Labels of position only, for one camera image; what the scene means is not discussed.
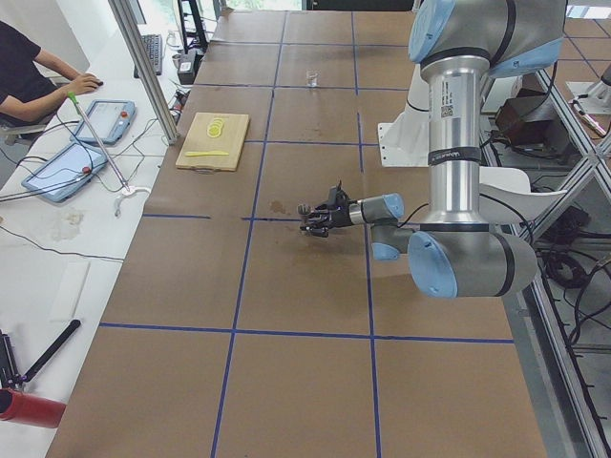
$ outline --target person's hand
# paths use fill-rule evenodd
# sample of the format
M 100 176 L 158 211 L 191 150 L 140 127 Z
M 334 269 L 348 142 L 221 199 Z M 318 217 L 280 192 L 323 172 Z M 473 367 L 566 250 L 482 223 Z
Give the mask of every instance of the person's hand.
M 77 76 L 70 83 L 64 86 L 66 94 L 72 92 L 74 95 L 88 94 L 95 91 L 102 82 L 97 77 L 90 73 L 84 73 Z

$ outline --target stain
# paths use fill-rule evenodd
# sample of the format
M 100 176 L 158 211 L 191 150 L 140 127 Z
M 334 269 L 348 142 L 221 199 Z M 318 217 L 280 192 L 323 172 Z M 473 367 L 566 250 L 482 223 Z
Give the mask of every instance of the stain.
M 286 207 L 279 200 L 274 200 L 269 204 L 269 209 L 274 213 L 282 213 L 286 215 Z
M 56 241 L 74 239 L 80 234 L 80 223 L 84 218 L 85 214 L 73 207 L 62 210 L 52 222 L 52 239 Z

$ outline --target keyboard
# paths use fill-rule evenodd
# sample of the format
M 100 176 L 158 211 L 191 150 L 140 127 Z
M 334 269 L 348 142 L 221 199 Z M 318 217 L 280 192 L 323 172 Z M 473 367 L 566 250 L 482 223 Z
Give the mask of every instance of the keyboard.
M 163 40 L 159 34 L 142 35 L 144 50 L 151 59 L 155 74 L 161 74 L 161 64 L 163 62 Z M 138 78 L 137 68 L 134 67 L 134 78 Z

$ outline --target white desk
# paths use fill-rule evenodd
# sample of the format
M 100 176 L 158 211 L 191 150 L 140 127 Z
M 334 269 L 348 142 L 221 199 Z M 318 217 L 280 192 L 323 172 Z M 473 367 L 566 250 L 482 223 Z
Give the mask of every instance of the white desk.
M 176 89 L 173 81 L 178 82 L 172 54 L 172 50 L 166 50 L 163 75 L 159 78 L 168 101 Z M 111 154 L 117 154 L 129 145 L 142 133 L 147 122 L 155 118 L 141 82 L 133 78 L 133 68 L 131 56 L 117 31 L 88 70 L 102 79 L 104 85 L 94 94 L 78 97 L 83 108 L 98 98 L 129 99 L 136 102 L 136 118 L 125 137 L 109 149 Z M 58 116 L 64 122 L 78 119 L 70 101 L 64 103 Z M 69 141 L 70 135 L 65 129 L 55 129 L 36 141 L 29 156 L 51 157 Z M 144 157 L 136 149 L 130 148 L 116 159 L 117 166 L 126 177 L 141 162 L 130 184 L 153 185 L 167 148 L 166 143 L 159 124 L 155 122 L 137 142 Z M 39 163 L 25 162 L 24 165 L 34 170 Z M 20 183 L 28 174 L 24 168 L 17 168 L 0 191 L 0 196 L 24 192 Z M 109 188 L 120 188 L 110 166 L 99 177 Z M 147 195 L 141 193 L 124 199 L 121 203 L 121 217 L 118 219 L 114 216 L 113 208 L 116 196 L 117 192 L 108 191 L 94 178 L 76 196 L 62 204 L 52 204 L 38 197 L 2 202 L 0 217 L 4 219 L 3 227 L 33 239 L 44 247 L 62 252 L 123 258 L 136 231 Z M 67 403 L 121 264 L 45 252 L 4 231 L 0 231 L 0 257 L 0 290 L 3 298 L 0 302 L 0 328 L 11 337 L 15 359 L 22 373 L 42 355 L 68 324 L 49 320 L 66 266 L 73 261 L 87 260 L 90 263 L 74 313 L 74 317 L 81 320 L 80 328 L 36 378 L 26 384 L 27 392 Z M 54 434 L 54 429 L 1 422 L 2 455 L 42 457 Z

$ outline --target table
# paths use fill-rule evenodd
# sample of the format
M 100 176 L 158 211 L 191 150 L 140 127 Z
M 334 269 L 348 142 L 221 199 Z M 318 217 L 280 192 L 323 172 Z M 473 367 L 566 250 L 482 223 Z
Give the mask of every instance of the table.
M 172 53 L 166 54 L 160 81 L 169 100 L 176 88 L 172 79 L 178 79 L 176 72 L 173 72 Z M 137 115 L 133 125 L 109 151 L 111 154 L 119 153 L 150 125 L 150 129 L 136 143 L 142 155 L 132 147 L 116 158 L 119 169 L 126 177 L 134 173 L 131 183 L 150 187 L 155 182 L 167 145 L 158 123 L 151 121 L 155 114 L 141 83 L 132 77 L 133 67 L 123 38 L 116 32 L 89 69 L 104 81 L 104 86 L 94 94 L 84 94 L 78 99 L 84 108 L 99 98 L 136 102 Z M 61 107 L 58 117 L 51 121 L 49 127 L 56 125 L 59 119 L 66 122 L 78 119 L 72 102 Z M 70 135 L 65 129 L 53 129 L 34 143 L 29 156 L 49 158 L 69 141 Z M 24 162 L 30 170 L 34 170 L 38 164 L 36 161 Z M 17 168 L 0 194 L 7 196 L 25 191 L 20 183 L 28 174 L 26 169 Z M 121 218 L 117 219 L 113 209 L 117 192 L 111 191 L 119 189 L 120 184 L 110 166 L 99 177 L 100 180 L 94 178 L 76 196 L 62 204 L 51 204 L 41 198 L 2 202 L 2 226 L 62 252 L 123 259 L 136 231 L 146 196 L 136 195 L 125 199 L 121 204 Z M 4 231 L 0 231 L 0 251 L 0 284 L 3 291 L 0 326 L 3 332 L 10 335 L 18 367 L 25 372 L 68 324 L 50 322 L 53 301 L 68 264 L 85 259 L 41 251 Z M 28 392 L 62 402 L 70 399 L 121 266 L 116 261 L 87 261 L 90 263 L 89 272 L 74 315 L 82 321 L 82 325 L 36 378 L 27 384 Z M 43 456 L 54 434 L 54 429 L 10 422 L 3 422 L 0 426 L 3 453 L 7 455 Z
M 251 116 L 237 172 L 165 155 L 49 457 L 543 457 L 499 299 L 432 300 L 363 227 L 299 231 L 341 179 L 427 200 L 383 169 L 403 110 L 412 13 L 233 11 L 179 132 Z M 319 71 L 319 87 L 306 86 Z

